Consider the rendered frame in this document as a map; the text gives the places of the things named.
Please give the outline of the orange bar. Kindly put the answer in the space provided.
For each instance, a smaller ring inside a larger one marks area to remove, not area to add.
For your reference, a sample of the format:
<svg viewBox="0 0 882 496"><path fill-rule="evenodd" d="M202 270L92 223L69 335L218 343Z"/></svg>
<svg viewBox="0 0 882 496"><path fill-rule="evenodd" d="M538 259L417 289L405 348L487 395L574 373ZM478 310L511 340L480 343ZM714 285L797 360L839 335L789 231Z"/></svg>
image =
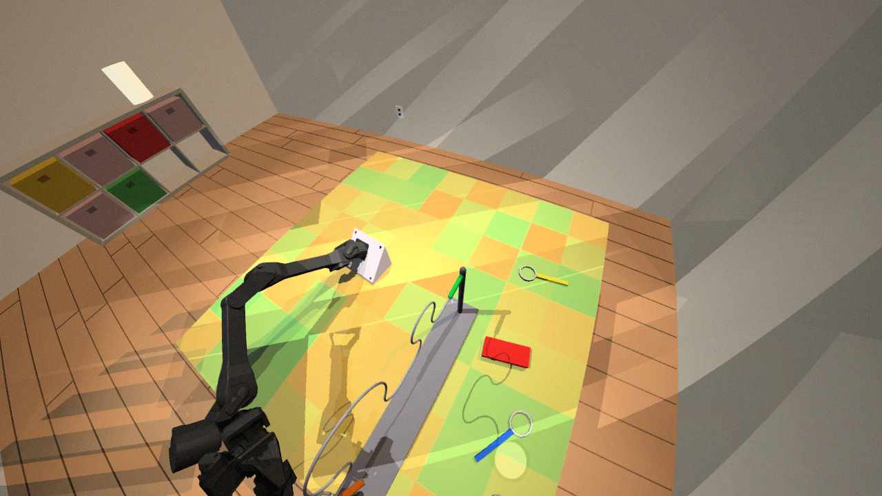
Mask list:
<svg viewBox="0 0 882 496"><path fill-rule="evenodd" d="M365 485L365 483L362 482L361 479L359 479L355 484L353 484L353 486L350 486L349 488L347 488L347 490L345 490L344 492L339 494L339 496L351 496L351 495L355 494L357 492L357 490L362 488L364 485ZM335 494L333 494L331 492L321 492L321 494L318 494L317 496L322 496L322 495L334 496Z"/></svg>

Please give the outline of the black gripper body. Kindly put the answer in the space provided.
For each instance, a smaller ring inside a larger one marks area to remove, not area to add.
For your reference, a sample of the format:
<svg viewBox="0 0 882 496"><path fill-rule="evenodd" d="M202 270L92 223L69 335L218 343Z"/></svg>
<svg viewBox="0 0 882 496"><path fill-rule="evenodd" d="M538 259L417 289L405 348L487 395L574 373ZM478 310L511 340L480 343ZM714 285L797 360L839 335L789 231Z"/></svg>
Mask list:
<svg viewBox="0 0 882 496"><path fill-rule="evenodd" d="M232 455L235 446L239 445L246 451L259 442L262 437L267 436L269 431L267 431L267 428L263 428L263 426L270 426L267 414L265 414L262 409L251 409L246 414L241 415L238 420L225 427L223 434L221 434L220 437L225 444L225 448L227 448L229 454ZM243 451L243 453L245 451ZM247 471L245 472L245 476L249 478L248 474L252 474L253 472L256 476L253 482L255 483L255 486L257 486L265 477L256 471Z"/></svg>

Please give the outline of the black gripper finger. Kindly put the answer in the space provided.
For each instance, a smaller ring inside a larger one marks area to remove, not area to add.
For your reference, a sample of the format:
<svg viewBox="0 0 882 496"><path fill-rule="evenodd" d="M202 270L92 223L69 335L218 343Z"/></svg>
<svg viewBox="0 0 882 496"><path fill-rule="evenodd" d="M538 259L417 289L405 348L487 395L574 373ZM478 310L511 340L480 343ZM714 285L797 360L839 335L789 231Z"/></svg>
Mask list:
<svg viewBox="0 0 882 496"><path fill-rule="evenodd" d="M286 483L283 487L278 488L274 486L273 483L269 482L267 478L264 478L260 484L258 484L253 490L256 493L256 496L267 496L269 492L275 494L276 496L294 496L292 480L291 480L291 465L289 464L289 460L285 459L283 462L284 472L286 477Z"/></svg>
<svg viewBox="0 0 882 496"><path fill-rule="evenodd" d="M236 463L240 471L259 472L278 488L283 487L286 483L283 458L274 431L247 449L236 459Z"/></svg>

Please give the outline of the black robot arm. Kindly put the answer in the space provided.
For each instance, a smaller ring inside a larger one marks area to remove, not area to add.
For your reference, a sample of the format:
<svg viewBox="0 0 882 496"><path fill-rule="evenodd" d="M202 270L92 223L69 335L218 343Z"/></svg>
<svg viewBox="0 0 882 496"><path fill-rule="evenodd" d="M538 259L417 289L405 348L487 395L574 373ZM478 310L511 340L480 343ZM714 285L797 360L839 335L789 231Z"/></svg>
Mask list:
<svg viewBox="0 0 882 496"><path fill-rule="evenodd" d="M217 452L223 445L220 435L225 427L251 409L243 409L254 401L258 385L247 359L245 304L256 293L277 285L281 280L329 268L329 272L349 266L353 258L366 260L369 244L357 238L344 241L333 252L295 262L262 262L245 274L245 282L220 302L223 309L223 369L218 375L216 401L204 420L172 429L168 457L172 473L198 464L199 486L208 496L232 496L245 480L236 459L243 448L234 453ZM241 411L238 411L242 409ZM234 459L236 457L236 459Z"/></svg>

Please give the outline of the white ring with blue handle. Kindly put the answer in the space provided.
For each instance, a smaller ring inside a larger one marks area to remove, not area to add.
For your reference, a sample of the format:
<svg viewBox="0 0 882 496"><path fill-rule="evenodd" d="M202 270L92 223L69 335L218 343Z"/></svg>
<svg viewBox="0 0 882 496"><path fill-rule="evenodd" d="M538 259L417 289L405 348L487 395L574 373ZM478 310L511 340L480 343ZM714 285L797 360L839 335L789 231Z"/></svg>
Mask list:
<svg viewBox="0 0 882 496"><path fill-rule="evenodd" d="M530 420L531 428L529 429L529 431L527 431L526 434L519 435L519 433L516 433L513 430L513 428L511 428L511 420L513 419L513 416L516 413L523 413L523 414L527 415L527 417ZM503 444L503 442L505 442L505 440L507 440L508 437L512 436L513 434L515 434L516 436L519 436L519 437L526 437L527 435L529 435L532 431L532 428L533 428L533 421L532 421L530 415L521 409L521 411L516 411L515 413L511 414L510 420L509 420L509 427L510 427L510 429L505 431L505 433L502 436L499 436L493 443L489 444L489 446L487 446L487 448L483 449L481 452L479 452L479 454L477 454L475 456L475 459L477 462L481 461L481 459L483 457L485 457L486 455L488 455L492 450L495 450L499 446L499 444Z"/></svg>

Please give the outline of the red rectangular block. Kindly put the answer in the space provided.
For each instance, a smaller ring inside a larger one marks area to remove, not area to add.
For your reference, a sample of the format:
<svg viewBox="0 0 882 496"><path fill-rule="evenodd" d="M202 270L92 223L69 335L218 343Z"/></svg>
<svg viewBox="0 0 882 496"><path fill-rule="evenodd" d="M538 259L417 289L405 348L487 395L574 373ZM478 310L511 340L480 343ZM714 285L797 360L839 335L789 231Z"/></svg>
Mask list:
<svg viewBox="0 0 882 496"><path fill-rule="evenodd" d="M482 357L527 368L529 366L530 347L486 336L483 343Z"/></svg>

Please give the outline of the yellow handle with white loop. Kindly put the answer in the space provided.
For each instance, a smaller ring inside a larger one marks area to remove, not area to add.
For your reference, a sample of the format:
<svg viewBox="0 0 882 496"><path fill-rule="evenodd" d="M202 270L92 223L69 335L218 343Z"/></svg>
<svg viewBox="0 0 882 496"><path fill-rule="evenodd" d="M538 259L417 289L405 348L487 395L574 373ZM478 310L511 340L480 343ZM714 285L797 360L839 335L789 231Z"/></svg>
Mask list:
<svg viewBox="0 0 882 496"><path fill-rule="evenodd" d="M535 277L533 277L532 279L527 279L527 278L521 276L521 268L525 268L525 267L531 267L531 268L533 269L533 272L535 272ZM543 279L543 280L552 280L552 282L559 283L560 285L565 285L565 286L568 286L568 285L569 285L569 282L567 282L567 280L560 280L560 279L557 279L557 278L551 278L551 277L548 277L548 276L543 276L543 274L538 274L538 273L536 272L535 268L533 268L532 266L523 266L523 267L521 267L521 268L520 268L520 270L519 270L519 274L520 274L521 278L523 278L524 280L533 280L533 279L535 279L535 278L541 278L541 279Z"/></svg>

